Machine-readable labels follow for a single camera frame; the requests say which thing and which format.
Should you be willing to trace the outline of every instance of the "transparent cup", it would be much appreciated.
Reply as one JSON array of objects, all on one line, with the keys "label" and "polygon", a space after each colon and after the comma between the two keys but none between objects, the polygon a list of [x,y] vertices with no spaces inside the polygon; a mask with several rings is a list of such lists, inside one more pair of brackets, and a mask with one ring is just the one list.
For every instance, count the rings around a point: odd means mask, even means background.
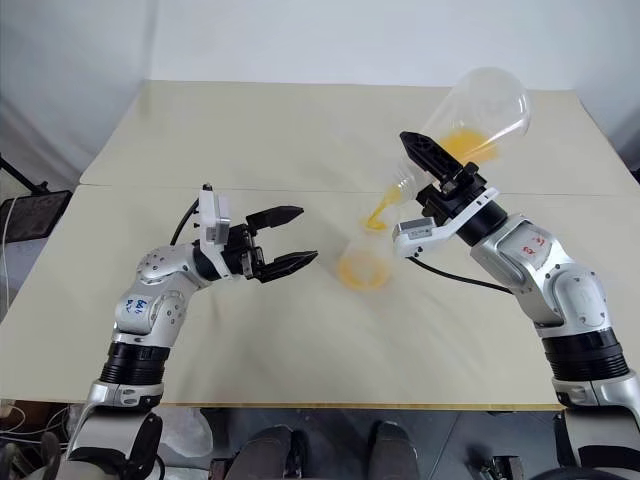
[{"label": "transparent cup", "polygon": [[[524,136],[531,102],[511,73],[483,67],[467,73],[431,115],[420,133],[436,140],[462,164],[496,158]],[[435,178],[403,152],[386,195],[396,203],[414,200]]]},{"label": "transparent cup", "polygon": [[388,208],[374,225],[368,225],[371,210],[366,212],[354,222],[352,240],[336,267],[342,284],[360,292],[378,290],[391,277],[394,262],[391,231],[398,220],[397,210]]}]

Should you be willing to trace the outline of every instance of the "printed number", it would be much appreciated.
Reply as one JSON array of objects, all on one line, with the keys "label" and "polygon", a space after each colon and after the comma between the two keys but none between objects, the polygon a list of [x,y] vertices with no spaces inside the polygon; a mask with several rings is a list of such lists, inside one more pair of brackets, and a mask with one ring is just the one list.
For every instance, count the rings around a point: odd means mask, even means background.
[{"label": "printed number", "polygon": [[133,313],[135,313],[136,315],[140,315],[147,307],[147,303],[148,302],[146,300],[137,300],[134,304],[134,300],[130,298],[127,300],[125,309],[127,310],[127,313],[131,313],[131,310],[133,309]]}]

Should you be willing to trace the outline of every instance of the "white wall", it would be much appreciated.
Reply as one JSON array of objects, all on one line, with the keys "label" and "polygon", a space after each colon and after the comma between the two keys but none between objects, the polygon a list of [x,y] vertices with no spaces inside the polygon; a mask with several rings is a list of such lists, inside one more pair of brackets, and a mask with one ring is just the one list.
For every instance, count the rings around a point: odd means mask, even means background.
[{"label": "white wall", "polygon": [[153,79],[451,85],[496,65],[577,90],[619,151],[640,136],[637,0],[160,1]]},{"label": "white wall", "polygon": [[75,186],[149,67],[157,0],[2,0],[0,151]]}]

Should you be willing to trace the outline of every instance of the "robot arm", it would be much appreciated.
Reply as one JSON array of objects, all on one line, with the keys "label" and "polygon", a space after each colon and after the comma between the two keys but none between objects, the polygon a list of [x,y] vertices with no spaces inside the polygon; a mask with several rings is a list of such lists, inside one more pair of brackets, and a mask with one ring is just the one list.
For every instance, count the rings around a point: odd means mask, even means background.
[{"label": "robot arm", "polygon": [[613,332],[596,273],[569,257],[551,233],[508,216],[476,165],[463,167],[423,135],[404,132],[401,139],[440,185],[417,197],[426,218],[396,226],[396,253],[417,257],[460,236],[514,294],[542,339],[558,401],[567,407],[557,425],[558,438],[569,443],[559,445],[561,461],[640,472],[640,382]]},{"label": "robot arm", "polygon": [[91,385],[65,461],[57,472],[41,469],[32,479],[147,478],[162,432],[162,419],[151,409],[162,398],[164,363],[191,296],[220,279],[269,282],[317,256],[315,251],[296,252],[266,264],[254,243],[258,230],[288,223],[303,212],[299,207],[265,210],[231,227],[226,200],[204,185],[196,208],[198,240],[156,248],[138,264],[133,285],[116,306],[108,359]]}]

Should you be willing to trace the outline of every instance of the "table surface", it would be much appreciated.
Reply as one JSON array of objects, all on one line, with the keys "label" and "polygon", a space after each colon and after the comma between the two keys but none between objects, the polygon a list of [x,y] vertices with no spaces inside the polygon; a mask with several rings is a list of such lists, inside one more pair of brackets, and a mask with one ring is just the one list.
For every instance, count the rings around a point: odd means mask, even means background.
[{"label": "table surface", "polygon": [[[446,88],[150,81],[92,185],[379,192]],[[638,195],[570,91],[532,91],[528,134],[482,174],[504,193]]]},{"label": "table surface", "polygon": [[[225,192],[235,221],[277,204],[305,208],[261,231],[269,258],[318,249],[279,281],[218,282],[194,295],[165,374],[165,403],[332,404],[422,408],[556,408],[551,370],[509,295],[433,276],[398,260],[381,290],[355,293],[334,275],[368,193]],[[80,186],[2,324],[2,397],[81,401],[99,375],[113,312],[144,253],[166,244],[195,189]],[[505,194],[599,272],[616,332],[640,362],[637,196]],[[407,206],[404,215],[417,215]],[[194,232],[183,233],[184,241]],[[425,256],[488,280],[452,240]]]}]

